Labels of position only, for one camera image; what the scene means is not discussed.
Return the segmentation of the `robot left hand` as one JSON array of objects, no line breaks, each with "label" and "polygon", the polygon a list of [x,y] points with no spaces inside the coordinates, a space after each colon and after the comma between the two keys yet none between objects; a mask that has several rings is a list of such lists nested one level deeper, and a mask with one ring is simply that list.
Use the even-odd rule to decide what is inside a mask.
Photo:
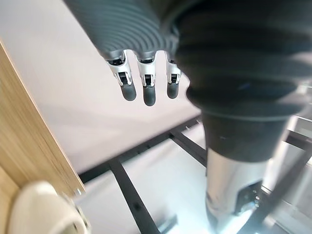
[{"label": "robot left hand", "polygon": [[156,54],[166,53],[167,95],[182,75],[201,110],[207,147],[206,211],[219,232],[252,210],[253,234],[295,181],[294,170],[261,201],[269,160],[292,116],[310,97],[309,0],[67,0],[65,5],[109,65],[123,97],[136,98],[126,51],[136,56],[143,100],[156,101]]}]

